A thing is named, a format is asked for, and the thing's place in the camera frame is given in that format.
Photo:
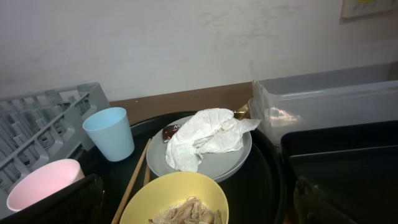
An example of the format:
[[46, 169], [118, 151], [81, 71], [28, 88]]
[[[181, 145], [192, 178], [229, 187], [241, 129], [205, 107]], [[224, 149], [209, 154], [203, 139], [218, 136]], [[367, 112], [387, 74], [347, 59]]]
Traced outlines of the food scraps with rice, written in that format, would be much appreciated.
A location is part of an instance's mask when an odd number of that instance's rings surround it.
[[222, 224], [221, 212], [209, 209], [199, 198], [189, 197], [184, 203], [148, 219], [151, 224]]

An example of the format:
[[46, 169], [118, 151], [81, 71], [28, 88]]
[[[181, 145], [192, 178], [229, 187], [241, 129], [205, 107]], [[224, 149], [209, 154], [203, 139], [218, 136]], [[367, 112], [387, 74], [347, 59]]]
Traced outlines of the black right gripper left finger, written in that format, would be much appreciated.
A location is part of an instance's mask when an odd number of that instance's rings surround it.
[[1, 224], [94, 224], [101, 216], [103, 180], [96, 174], [1, 220]]

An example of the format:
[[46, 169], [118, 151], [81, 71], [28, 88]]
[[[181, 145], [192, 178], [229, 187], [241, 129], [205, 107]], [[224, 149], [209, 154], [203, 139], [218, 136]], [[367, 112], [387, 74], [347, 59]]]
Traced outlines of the wooden chopstick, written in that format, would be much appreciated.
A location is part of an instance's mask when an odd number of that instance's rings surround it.
[[118, 209], [116, 210], [116, 213], [115, 213], [115, 215], [114, 215], [114, 217], [112, 219], [111, 224], [118, 224], [120, 219], [121, 219], [121, 215], [123, 214], [123, 211], [124, 211], [124, 209], [126, 207], [126, 204], [127, 204], [128, 198], [130, 196], [130, 193], [132, 191], [132, 188], [134, 186], [134, 183], [135, 183], [135, 181], [137, 179], [137, 176], [139, 174], [139, 171], [140, 171], [140, 169], [142, 167], [142, 164], [144, 162], [144, 159], [145, 159], [145, 156], [146, 156], [146, 152], [147, 152], [147, 149], [149, 147], [149, 144], [150, 144], [151, 140], [152, 139], [149, 138], [149, 140], [148, 140], [148, 142], [147, 142], [147, 144], [146, 144], [146, 146], [145, 146], [145, 148], [144, 148], [144, 150], [143, 150], [143, 152], [142, 152], [142, 154], [141, 154], [141, 156], [139, 158], [137, 166], [134, 169], [134, 172], [133, 172], [133, 174], [132, 174], [132, 176], [130, 178], [130, 181], [129, 181], [128, 185], [127, 185], [127, 188], [126, 188], [126, 190], [124, 192], [124, 195], [123, 195], [123, 197], [121, 199], [121, 202], [119, 204]]
[[145, 169], [145, 174], [144, 174], [143, 186], [147, 185], [149, 182], [150, 182], [150, 167], [147, 164], [146, 169]]

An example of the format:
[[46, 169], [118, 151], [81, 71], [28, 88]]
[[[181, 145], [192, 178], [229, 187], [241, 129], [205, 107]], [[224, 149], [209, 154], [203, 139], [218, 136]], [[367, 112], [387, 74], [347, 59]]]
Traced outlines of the light blue plastic cup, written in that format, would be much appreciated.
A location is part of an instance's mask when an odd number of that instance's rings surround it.
[[111, 162], [124, 160], [134, 152], [134, 140], [124, 108], [101, 110], [87, 118], [82, 127]]

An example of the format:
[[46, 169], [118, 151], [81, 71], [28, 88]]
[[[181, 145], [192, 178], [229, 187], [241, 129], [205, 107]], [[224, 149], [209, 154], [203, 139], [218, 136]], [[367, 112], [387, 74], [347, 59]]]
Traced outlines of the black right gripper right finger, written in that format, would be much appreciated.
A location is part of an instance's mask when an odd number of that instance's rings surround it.
[[294, 209], [299, 224], [357, 224], [341, 206], [330, 200], [318, 185], [299, 177], [294, 189]]

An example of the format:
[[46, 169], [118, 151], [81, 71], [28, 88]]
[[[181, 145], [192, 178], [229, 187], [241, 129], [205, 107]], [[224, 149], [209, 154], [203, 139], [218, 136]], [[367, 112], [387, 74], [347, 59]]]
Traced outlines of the gold foil wrapper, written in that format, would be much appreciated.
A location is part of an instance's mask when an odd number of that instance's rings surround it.
[[234, 110], [233, 112], [234, 112], [234, 117], [238, 120], [251, 118], [250, 109], [247, 103], [242, 107], [240, 107], [239, 109]]

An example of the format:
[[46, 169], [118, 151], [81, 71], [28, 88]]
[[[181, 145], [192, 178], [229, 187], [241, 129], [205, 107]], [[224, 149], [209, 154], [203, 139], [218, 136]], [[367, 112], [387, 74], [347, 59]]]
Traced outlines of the yellow bowl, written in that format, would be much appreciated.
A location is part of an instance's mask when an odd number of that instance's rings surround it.
[[209, 209], [219, 210], [222, 223], [229, 222], [226, 195], [214, 180], [195, 172], [174, 172], [143, 186], [130, 199], [121, 215], [120, 224], [148, 223], [149, 219], [192, 196], [200, 199]]

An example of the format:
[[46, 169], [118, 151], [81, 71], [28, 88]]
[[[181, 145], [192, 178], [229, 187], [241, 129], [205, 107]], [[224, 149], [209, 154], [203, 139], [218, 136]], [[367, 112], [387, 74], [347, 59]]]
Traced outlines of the white tissue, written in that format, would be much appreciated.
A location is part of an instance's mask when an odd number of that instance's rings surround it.
[[253, 131], [260, 119], [236, 119], [225, 108], [201, 110], [167, 143], [165, 161], [175, 170], [197, 172], [204, 154], [224, 154], [243, 148], [243, 134]]

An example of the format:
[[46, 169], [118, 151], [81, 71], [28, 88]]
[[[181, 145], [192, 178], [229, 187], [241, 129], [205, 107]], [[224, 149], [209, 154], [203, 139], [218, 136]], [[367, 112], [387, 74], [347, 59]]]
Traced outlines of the pink plastic cup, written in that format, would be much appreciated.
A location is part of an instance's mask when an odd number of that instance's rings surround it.
[[7, 207], [19, 212], [85, 177], [80, 163], [61, 159], [44, 165], [22, 179], [7, 197]]

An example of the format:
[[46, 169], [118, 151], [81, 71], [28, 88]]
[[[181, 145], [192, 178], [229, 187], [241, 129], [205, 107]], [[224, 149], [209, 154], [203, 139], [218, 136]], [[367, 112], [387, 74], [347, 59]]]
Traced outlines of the grey plate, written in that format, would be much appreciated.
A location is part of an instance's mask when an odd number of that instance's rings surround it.
[[[148, 166], [158, 177], [179, 172], [179, 170], [171, 168], [165, 161], [167, 143], [163, 142], [162, 131], [164, 127], [166, 125], [162, 125], [160, 131], [152, 138], [146, 152]], [[244, 133], [242, 140], [243, 146], [239, 151], [204, 154], [197, 172], [212, 178], [215, 182], [221, 182], [231, 177], [240, 169], [251, 152], [251, 133]]]

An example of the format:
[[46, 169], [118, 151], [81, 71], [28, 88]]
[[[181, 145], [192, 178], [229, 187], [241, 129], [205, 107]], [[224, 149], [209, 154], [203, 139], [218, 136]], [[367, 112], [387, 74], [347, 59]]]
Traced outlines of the brown snack wrapper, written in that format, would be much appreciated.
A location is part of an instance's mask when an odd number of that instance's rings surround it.
[[172, 136], [183, 126], [183, 123], [180, 124], [171, 124], [163, 128], [162, 137], [163, 142], [167, 143], [171, 140]]

